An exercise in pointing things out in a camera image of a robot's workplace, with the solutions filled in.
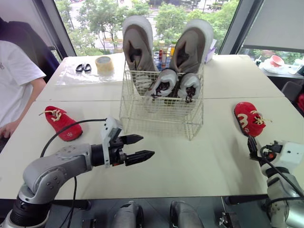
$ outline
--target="shoelace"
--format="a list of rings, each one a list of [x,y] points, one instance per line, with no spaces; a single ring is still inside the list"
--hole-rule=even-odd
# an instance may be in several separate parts
[[[256,123],[258,125],[262,125],[262,124],[265,123],[266,119],[264,119],[263,116],[262,116],[262,114],[259,113],[258,111],[252,110],[250,113],[251,114],[258,114],[260,116],[260,118],[258,118],[258,117],[255,116],[256,121],[254,123]]]
[[[51,111],[51,110],[48,110],[48,111],[43,111],[42,113],[40,113],[39,115],[42,115],[43,113],[52,113],[52,115],[54,116],[54,117],[56,117],[56,119],[55,118],[51,118],[51,120],[52,121],[58,121],[58,120],[60,120],[60,117],[61,117],[61,112],[60,112],[60,110],[57,110],[57,109],[55,109],[55,110],[53,110],[53,111]]]

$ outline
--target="black cable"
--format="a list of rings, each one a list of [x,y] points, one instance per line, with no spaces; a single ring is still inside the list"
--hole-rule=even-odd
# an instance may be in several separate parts
[[[290,200],[304,200],[304,197],[284,197],[284,198],[277,198],[269,201],[267,204],[265,204],[266,212],[268,213],[269,207],[271,204],[280,202],[280,201],[290,201]]]
[[[63,220],[63,222],[61,223],[61,225],[60,225],[60,227],[59,227],[59,228],[62,228],[62,227],[63,227],[63,225],[64,225],[64,224],[65,224],[65,222],[67,221],[67,218],[68,218],[69,214],[71,213],[71,210],[72,210],[72,209],[70,209],[70,211],[69,211],[69,212],[68,212],[68,214],[66,215],[65,220]]]
[[[293,188],[294,190],[296,191],[296,193],[301,196],[302,198],[304,198],[304,194],[302,193],[302,191],[300,191],[279,169],[277,169],[273,164],[271,164],[270,161],[267,160],[267,158],[265,157],[264,153],[263,153],[263,150],[264,149],[269,149],[269,146],[266,145],[266,146],[263,146],[260,150],[260,153],[261,153],[261,156],[262,156],[262,159],[271,167],[273,168],[278,174],[280,174],[280,176],[282,176],[284,178],[285,181],[287,181]]]
[[[64,128],[62,128],[59,132],[57,132],[56,134],[53,135],[52,138],[49,139],[49,141],[47,142],[47,144],[44,146],[42,152],[41,152],[41,155],[40,155],[40,158],[42,158],[44,156],[44,154],[46,153],[46,150],[48,148],[48,146],[51,144],[51,142],[59,135],[61,134],[62,132],[64,132],[65,130],[69,129],[70,127],[76,125],[76,124],[81,124],[81,123],[85,123],[85,122],[97,122],[97,121],[106,121],[106,119],[91,119],[91,120],[82,120],[82,121],[78,121],[78,122],[75,122],[75,123],[72,123]]]
[[[73,201],[72,201],[72,206],[71,206],[71,214],[70,214],[70,218],[68,219],[67,228],[70,228],[73,213],[74,213],[74,205],[75,205],[76,190],[77,190],[77,178],[76,177],[74,177],[74,182],[75,182],[74,195],[73,195]]]

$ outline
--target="white wire basket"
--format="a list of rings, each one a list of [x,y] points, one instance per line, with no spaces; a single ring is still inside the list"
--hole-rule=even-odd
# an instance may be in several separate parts
[[[144,96],[159,73],[132,71],[125,63],[119,114],[123,129],[125,133],[150,132],[164,136],[182,134],[192,140],[203,125],[203,65],[198,72],[201,81],[199,97],[190,103],[177,97],[183,74],[179,74],[179,81],[170,97]]]

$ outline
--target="person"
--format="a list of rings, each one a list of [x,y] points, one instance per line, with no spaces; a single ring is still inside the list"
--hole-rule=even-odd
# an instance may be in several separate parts
[[[46,83],[17,45],[0,40],[0,152]]]

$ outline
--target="scissors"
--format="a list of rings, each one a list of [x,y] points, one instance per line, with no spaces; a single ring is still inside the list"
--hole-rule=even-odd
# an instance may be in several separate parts
[[[76,67],[76,71],[77,71],[77,72],[82,72],[83,70],[84,70],[85,72],[91,71],[91,70],[92,70],[91,65],[90,65],[90,64],[82,63],[82,64],[79,64],[79,65]]]

